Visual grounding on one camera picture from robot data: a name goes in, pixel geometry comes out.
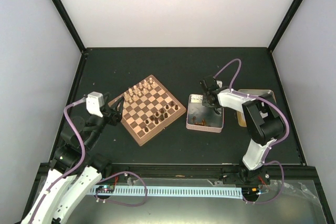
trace black table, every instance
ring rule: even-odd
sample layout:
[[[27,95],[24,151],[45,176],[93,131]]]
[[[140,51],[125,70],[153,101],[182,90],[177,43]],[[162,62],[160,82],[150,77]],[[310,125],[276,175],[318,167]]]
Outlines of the black table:
[[[266,48],[92,48],[79,76],[75,100],[92,91],[110,92],[118,96],[128,87],[153,74],[187,107],[192,93],[202,93],[199,81],[215,74],[234,58],[242,60],[242,68],[234,88],[270,89],[275,93],[279,108],[288,118],[289,111],[278,80],[272,55]],[[237,69],[234,63],[218,78],[228,85]],[[72,115],[88,118],[78,106]],[[187,130],[186,114],[140,147],[120,124],[107,126],[93,153],[101,153],[115,164],[237,164],[250,142],[246,128],[237,122],[237,113],[225,109],[221,133]],[[299,141],[293,131],[269,153],[266,161],[301,164]]]

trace white panel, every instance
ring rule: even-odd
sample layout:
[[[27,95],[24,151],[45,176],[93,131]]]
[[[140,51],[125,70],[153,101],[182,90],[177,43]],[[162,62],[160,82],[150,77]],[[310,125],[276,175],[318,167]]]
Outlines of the white panel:
[[[336,0],[304,0],[274,54],[309,165],[336,217]]]
[[[292,0],[62,0],[87,47],[267,47]]]
[[[0,0],[0,10],[0,223],[8,224],[21,220],[49,159],[80,52],[51,0]]]

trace purple hose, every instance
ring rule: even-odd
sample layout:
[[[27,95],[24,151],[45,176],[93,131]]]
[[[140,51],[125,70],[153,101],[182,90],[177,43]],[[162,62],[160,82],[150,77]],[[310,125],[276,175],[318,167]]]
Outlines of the purple hose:
[[[230,86],[229,86],[229,88],[231,89],[232,88],[232,86],[233,86],[233,83],[234,83],[234,81],[236,80],[236,77],[237,77],[237,75],[239,74],[239,72],[240,72],[240,68],[242,67],[242,61],[240,60],[240,59],[234,59],[234,60],[232,60],[232,61],[230,61],[228,64],[226,64],[225,66],[223,66],[222,67],[222,69],[220,70],[220,71],[218,71],[218,73],[217,74],[215,74],[214,75],[214,78],[216,78],[224,69],[226,69],[228,66],[230,66],[233,62],[235,62],[235,61],[238,61],[239,62],[239,66],[238,66],[238,68],[237,68],[237,71],[236,71],[236,73],[235,73],[235,75],[232,77],[232,80],[231,80],[231,82],[230,82]]]
[[[105,202],[108,202],[108,203],[114,203],[114,204],[122,205],[122,206],[126,206],[126,207],[138,207],[138,206],[142,206],[142,205],[145,204],[146,201],[147,201],[148,190],[147,190],[147,187],[146,187],[145,182],[142,180],[142,178],[140,178],[139,175],[137,175],[137,174],[135,174],[135,173],[133,173],[133,172],[127,172],[127,171],[125,171],[125,172],[119,172],[119,173],[116,173],[116,174],[111,175],[110,177],[107,177],[107,178],[105,178],[105,179],[102,179],[102,180],[99,181],[98,183],[104,182],[104,181],[106,181],[106,180],[108,180],[108,179],[117,177],[117,176],[122,175],[122,174],[125,174],[125,173],[127,173],[127,174],[131,174],[131,175],[133,175],[134,177],[138,178],[138,179],[141,181],[141,183],[143,184],[143,186],[144,186],[144,188],[145,188],[145,197],[144,197],[144,199],[142,200],[142,202],[140,202],[140,203],[138,203],[138,204],[126,204],[126,203],[122,203],[122,202],[119,202],[119,201],[108,200],[108,199],[105,200]],[[97,199],[97,200],[100,200],[100,201],[104,201],[104,200],[98,198],[98,191],[97,191],[97,193],[96,193],[96,199]]]
[[[286,132],[285,132],[284,136],[283,136],[282,138],[276,140],[275,142],[271,143],[271,144],[269,145],[269,148],[267,148],[266,151],[264,152],[264,155],[262,156],[261,161],[262,161],[262,162],[265,162],[266,156],[267,156],[267,154],[268,154],[270,148],[271,148],[273,145],[276,145],[276,144],[282,142],[283,140],[285,140],[285,139],[287,138],[287,136],[289,135],[289,123],[288,123],[288,120],[286,119],[286,117],[285,117],[285,115],[282,113],[282,111],[279,110],[278,107],[276,107],[273,103],[271,103],[270,101],[265,100],[265,99],[262,98],[262,97],[259,97],[259,96],[257,96],[257,95],[244,94],[244,93],[241,93],[241,92],[238,92],[238,91],[235,91],[235,90],[233,90],[232,93],[233,93],[233,94],[236,94],[236,95],[239,95],[239,96],[241,96],[241,97],[250,97],[250,98],[254,98],[254,99],[257,99],[257,100],[259,100],[259,101],[261,101],[261,102],[264,102],[264,103],[268,104],[268,105],[271,106],[276,112],[279,113],[279,115],[281,116],[283,122],[285,123]]]
[[[257,205],[262,205],[262,204],[267,204],[267,203],[271,203],[272,201],[276,200],[280,194],[282,193],[283,191],[283,184],[285,183],[285,173],[283,172],[284,171],[284,168],[282,167],[281,163],[279,161],[271,161],[271,162],[268,162],[268,163],[265,163],[264,165],[271,165],[271,164],[278,164],[280,166],[280,170],[281,170],[281,188],[280,188],[280,191],[278,192],[278,194],[270,199],[270,200],[266,200],[266,201],[263,201],[263,202],[254,202],[254,201],[248,201],[244,196],[243,196],[243,201],[245,201],[247,204],[257,204]]]
[[[80,100],[78,100],[78,101],[76,101],[76,102],[73,102],[72,104],[69,104],[68,106],[66,106],[66,107],[64,108],[64,116],[65,116],[66,120],[68,121],[70,127],[71,127],[72,130],[74,131],[74,133],[75,133],[75,135],[76,135],[76,137],[77,137],[77,139],[78,139],[78,141],[79,141],[80,148],[81,148],[81,152],[82,152],[81,158],[80,158],[79,162],[77,163],[77,165],[75,165],[72,169],[70,169],[69,171],[67,171],[66,173],[64,173],[62,176],[60,176],[59,178],[57,178],[54,182],[52,182],[52,183],[50,184],[50,186],[46,189],[47,192],[50,192],[50,190],[52,189],[52,187],[53,187],[57,182],[59,182],[61,179],[67,177],[69,174],[71,174],[72,172],[74,172],[74,171],[75,171],[75,170],[76,170],[76,169],[83,163],[83,161],[84,161],[84,158],[85,158],[85,146],[84,146],[84,142],[83,142],[83,139],[81,138],[79,132],[77,131],[75,125],[73,124],[73,122],[71,121],[71,119],[70,119],[70,117],[69,117],[69,115],[68,115],[68,109],[69,109],[70,107],[73,107],[73,106],[76,106],[76,105],[79,105],[79,104],[85,102],[85,100],[86,100],[86,98],[82,98],[82,99],[80,99]],[[31,215],[31,218],[30,218],[30,220],[29,220],[29,222],[28,222],[29,224],[32,224],[32,223],[33,223],[34,218],[35,218],[35,216],[36,216],[36,213],[37,213],[39,207],[41,206],[43,200],[45,199],[45,197],[46,197],[46,194],[43,194],[42,197],[41,197],[41,199],[40,199],[39,202],[37,203],[36,208],[35,208],[35,210],[33,211],[32,215]]]

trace purple cable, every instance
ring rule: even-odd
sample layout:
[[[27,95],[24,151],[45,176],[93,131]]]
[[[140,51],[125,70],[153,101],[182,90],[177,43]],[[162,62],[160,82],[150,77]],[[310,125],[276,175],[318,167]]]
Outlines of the purple cable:
[[[242,67],[242,63],[241,63],[242,61],[240,59],[234,59],[234,60],[230,61],[228,64],[226,64],[225,66],[223,66],[222,69],[217,74],[214,75],[214,78],[216,78],[224,69],[226,69],[228,66],[230,66],[235,61],[239,62],[239,66],[237,68],[237,71],[236,71],[235,75],[232,77],[232,80],[230,82],[230,86],[229,86],[230,89],[232,88],[233,83],[236,80],[236,77],[237,77],[237,75],[240,72],[240,68]]]
[[[138,207],[138,206],[142,206],[143,204],[145,204],[146,201],[147,201],[147,194],[148,194],[148,190],[147,190],[146,184],[145,184],[145,182],[142,180],[142,178],[140,178],[139,175],[137,175],[137,174],[135,174],[135,173],[133,173],[133,172],[127,172],[127,171],[125,171],[125,172],[119,172],[119,173],[116,173],[116,174],[111,175],[110,177],[107,177],[107,178],[105,178],[105,179],[102,179],[102,180],[99,181],[98,183],[104,182],[104,181],[106,181],[106,180],[108,180],[108,179],[117,177],[117,176],[122,175],[122,174],[125,174],[125,173],[127,173],[127,174],[131,174],[131,175],[133,175],[134,177],[138,178],[138,179],[141,181],[141,183],[143,184],[143,186],[144,186],[144,188],[145,188],[145,198],[143,199],[142,202],[140,202],[140,203],[138,203],[138,204],[126,204],[126,203],[122,203],[122,202],[115,201],[115,200],[106,200],[106,199],[105,199],[105,200],[102,200],[102,199],[99,199],[99,198],[98,198],[98,191],[96,192],[96,199],[97,199],[97,200],[101,200],[101,201],[105,201],[105,202],[108,202],[108,203],[114,203],[114,204],[117,204],[117,205],[126,206],[126,207]]]
[[[77,163],[77,165],[75,165],[72,169],[70,169],[69,171],[67,171],[66,173],[64,173],[62,176],[60,176],[59,178],[57,178],[54,182],[52,182],[50,184],[50,186],[46,189],[47,192],[50,192],[50,190],[52,189],[52,187],[57,183],[59,182],[61,179],[65,178],[66,176],[68,176],[69,174],[71,174],[72,172],[74,172],[84,161],[84,158],[85,158],[85,146],[84,146],[84,142],[83,142],[83,139],[81,138],[79,132],[77,131],[75,125],[73,124],[72,120],[70,119],[69,115],[68,115],[68,109],[70,107],[73,107],[73,106],[76,106],[76,105],[79,105],[83,102],[85,102],[86,98],[82,98],[76,102],[73,102],[72,104],[69,104],[68,106],[66,106],[64,108],[64,116],[66,118],[66,120],[68,121],[70,127],[72,128],[72,130],[74,131],[78,141],[79,141],[79,144],[80,144],[80,148],[81,148],[81,152],[82,152],[82,155],[81,155],[81,158],[79,160],[79,162]],[[31,215],[31,218],[29,220],[29,224],[32,224],[33,221],[34,221],[34,218],[36,216],[36,213],[39,209],[39,207],[41,206],[43,200],[45,199],[46,197],[46,194],[43,194],[41,199],[39,200],[39,202],[37,203],[36,205],[36,208],[35,210],[33,211],[32,215]]]
[[[265,163],[264,165],[271,165],[271,164],[278,164],[280,166],[280,170],[281,170],[281,188],[280,188],[280,191],[278,192],[278,194],[270,199],[270,200],[266,200],[266,201],[263,201],[263,202],[254,202],[254,201],[248,201],[244,196],[243,196],[243,201],[245,201],[247,204],[257,204],[257,205],[262,205],[262,204],[267,204],[267,203],[271,203],[272,201],[276,200],[280,194],[282,193],[283,191],[283,184],[285,183],[285,173],[283,172],[284,171],[284,168],[282,167],[281,163],[279,161],[271,161],[269,163]]]
[[[265,100],[265,99],[262,98],[262,97],[259,97],[259,96],[257,96],[257,95],[244,94],[244,93],[241,93],[241,92],[238,92],[238,91],[235,91],[235,90],[233,90],[232,93],[233,93],[233,94],[236,94],[236,95],[239,95],[239,96],[242,96],[242,97],[250,97],[250,98],[254,98],[254,99],[257,99],[257,100],[259,100],[259,101],[261,101],[261,102],[264,102],[264,103],[268,104],[268,105],[271,106],[276,112],[279,113],[279,115],[280,115],[280,116],[282,117],[282,119],[283,119],[283,122],[285,123],[286,132],[285,132],[284,136],[283,136],[282,138],[276,140],[275,142],[271,143],[271,144],[269,145],[269,147],[266,149],[266,151],[264,152],[264,155],[262,156],[261,161],[262,161],[262,162],[265,162],[266,156],[267,156],[267,154],[269,153],[270,148],[271,148],[273,145],[276,145],[276,144],[282,142],[283,140],[285,140],[285,139],[287,138],[287,136],[289,135],[289,123],[288,123],[288,120],[287,120],[287,118],[285,117],[285,115],[282,113],[282,111],[279,110],[278,107],[276,107],[273,103],[271,103],[270,101]]]

